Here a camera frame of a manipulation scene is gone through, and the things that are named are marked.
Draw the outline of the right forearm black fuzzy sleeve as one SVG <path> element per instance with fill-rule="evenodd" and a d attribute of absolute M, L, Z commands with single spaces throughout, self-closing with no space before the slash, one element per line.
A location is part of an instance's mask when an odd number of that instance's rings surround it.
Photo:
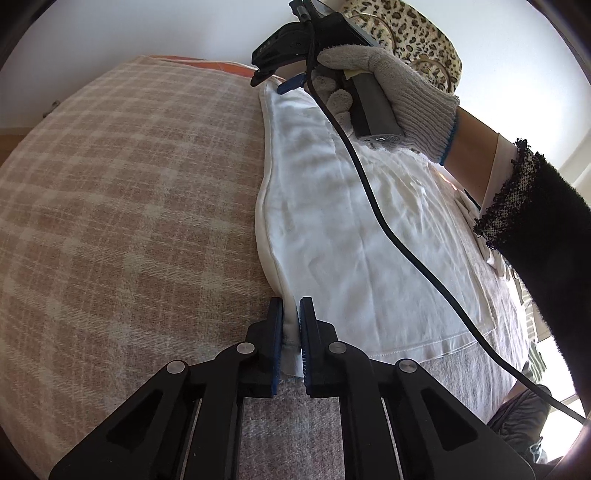
<path fill-rule="evenodd" d="M 441 161 L 479 201 L 476 232 L 509 261 L 590 408 L 590 208 L 524 139 L 455 106 L 439 121 Z"/>

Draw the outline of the right hand grey knit glove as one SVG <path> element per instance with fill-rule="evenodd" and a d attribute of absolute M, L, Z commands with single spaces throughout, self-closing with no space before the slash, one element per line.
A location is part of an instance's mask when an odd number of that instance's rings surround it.
<path fill-rule="evenodd" d="M 414 69 L 380 47 L 342 45 L 318 54 L 322 66 L 374 75 L 404 132 L 394 145 L 414 149 L 444 164 L 457 131 L 460 100 L 424 80 Z"/>

